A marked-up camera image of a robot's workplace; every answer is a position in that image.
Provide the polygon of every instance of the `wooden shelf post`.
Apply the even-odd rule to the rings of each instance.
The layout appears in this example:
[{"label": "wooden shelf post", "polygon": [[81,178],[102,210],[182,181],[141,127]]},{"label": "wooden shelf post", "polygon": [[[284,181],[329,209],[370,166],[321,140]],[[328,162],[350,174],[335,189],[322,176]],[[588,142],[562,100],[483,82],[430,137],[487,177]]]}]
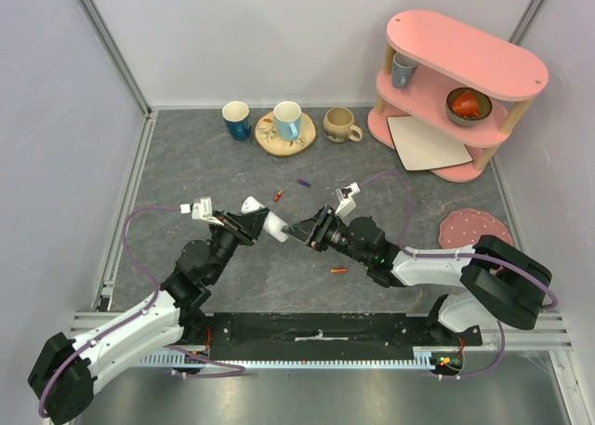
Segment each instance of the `wooden shelf post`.
[{"label": "wooden shelf post", "polygon": [[529,106],[531,105],[533,100],[534,99],[531,98],[530,100],[515,102],[514,106],[512,106],[512,109],[510,110],[509,114],[504,119],[504,121],[502,122],[502,124],[500,125],[498,130],[501,133],[506,134],[506,135],[508,135],[510,132],[512,132],[512,129],[519,122],[522,115],[525,112],[527,112],[527,109],[529,109]]},{"label": "wooden shelf post", "polygon": [[376,96],[376,104],[374,105],[373,111],[375,113],[382,113],[382,111],[384,111],[384,99],[380,96],[379,93]]},{"label": "wooden shelf post", "polygon": [[384,74],[390,73],[390,69],[392,69],[392,57],[394,56],[395,53],[396,53],[395,49],[392,48],[392,46],[390,46],[390,44],[387,44],[387,50],[384,53],[384,64],[382,64],[382,72]]},{"label": "wooden shelf post", "polygon": [[[510,110],[509,114],[506,116],[498,130],[503,134],[510,134],[510,132],[512,132],[512,129],[521,119],[522,115],[525,112],[527,112],[527,109],[529,109],[529,106],[532,102],[533,99],[515,102],[514,106],[512,106],[512,109]],[[488,162],[492,159],[492,157],[498,150],[498,148],[499,146],[494,146],[493,148],[484,149],[482,155],[480,155],[479,158],[473,162],[473,168],[478,171],[483,171]]]}]

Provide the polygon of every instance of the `white cutting board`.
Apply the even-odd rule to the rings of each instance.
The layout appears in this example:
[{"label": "white cutting board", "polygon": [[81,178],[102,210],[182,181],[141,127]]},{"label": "white cutting board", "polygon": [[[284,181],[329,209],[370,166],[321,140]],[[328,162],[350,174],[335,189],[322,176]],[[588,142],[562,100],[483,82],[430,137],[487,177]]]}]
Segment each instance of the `white cutting board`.
[{"label": "white cutting board", "polygon": [[414,116],[391,116],[387,121],[394,147],[408,171],[463,165],[473,160],[463,143]]}]

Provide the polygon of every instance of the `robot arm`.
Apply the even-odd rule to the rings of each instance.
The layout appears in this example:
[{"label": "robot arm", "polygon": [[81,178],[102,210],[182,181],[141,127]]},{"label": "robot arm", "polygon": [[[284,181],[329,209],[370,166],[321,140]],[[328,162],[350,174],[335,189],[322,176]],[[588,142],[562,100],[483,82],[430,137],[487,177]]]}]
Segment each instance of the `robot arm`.
[{"label": "robot arm", "polygon": [[184,246],[156,299],[151,295],[108,324],[73,339],[59,333],[46,342],[28,378],[38,398],[54,373],[72,359],[46,394],[45,411],[55,424],[78,416],[95,394],[143,356],[204,333],[200,307],[211,295],[207,287],[217,282],[238,246],[257,241],[270,214],[263,206],[245,211],[213,212],[210,199],[193,204],[192,217],[209,222],[211,239]]},{"label": "robot arm", "polygon": [[545,294],[515,271],[485,258],[501,259],[545,286],[551,281],[548,269],[490,235],[482,236],[474,246],[405,252],[385,238],[372,218],[355,218],[349,225],[343,222],[342,218],[355,208],[352,196],[358,192],[356,183],[337,190],[337,211],[323,206],[311,218],[287,225],[282,231],[316,251],[331,247],[356,260],[383,287],[434,284],[466,289],[460,295],[436,300],[428,327],[437,339],[451,338],[495,320],[524,330],[535,327]]}]

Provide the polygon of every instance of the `white wall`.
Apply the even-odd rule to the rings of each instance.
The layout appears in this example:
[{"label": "white wall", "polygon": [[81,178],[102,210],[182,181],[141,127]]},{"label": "white wall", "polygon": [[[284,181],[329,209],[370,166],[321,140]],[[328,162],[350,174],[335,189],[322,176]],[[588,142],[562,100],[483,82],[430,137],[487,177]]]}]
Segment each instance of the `white wall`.
[{"label": "white wall", "polygon": [[508,38],[529,0],[96,0],[151,105],[375,99],[389,18],[430,8]]},{"label": "white wall", "polygon": [[496,156],[525,245],[554,273],[560,310],[592,393],[594,20],[593,0],[548,0],[545,4],[523,46],[546,63],[549,83]]},{"label": "white wall", "polygon": [[75,0],[0,18],[0,422],[29,425],[27,377],[90,307],[142,117]]}]

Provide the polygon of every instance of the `blue cup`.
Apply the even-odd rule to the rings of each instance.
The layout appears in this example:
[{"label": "blue cup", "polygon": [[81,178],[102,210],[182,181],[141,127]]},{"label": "blue cup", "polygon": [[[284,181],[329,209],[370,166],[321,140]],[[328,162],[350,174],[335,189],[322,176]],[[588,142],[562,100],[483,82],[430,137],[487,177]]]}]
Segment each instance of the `blue cup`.
[{"label": "blue cup", "polygon": [[395,88],[406,88],[413,73],[417,70],[417,62],[411,58],[407,58],[401,53],[395,53],[392,57],[392,86]]},{"label": "blue cup", "polygon": [[233,139],[244,141],[249,139],[252,134],[252,124],[250,123],[250,109],[245,102],[232,101],[223,107],[223,119],[225,126],[230,131]]},{"label": "blue cup", "polygon": [[275,117],[275,127],[279,137],[284,141],[294,141],[299,138],[301,127],[301,108],[293,101],[283,101],[272,111]]}]

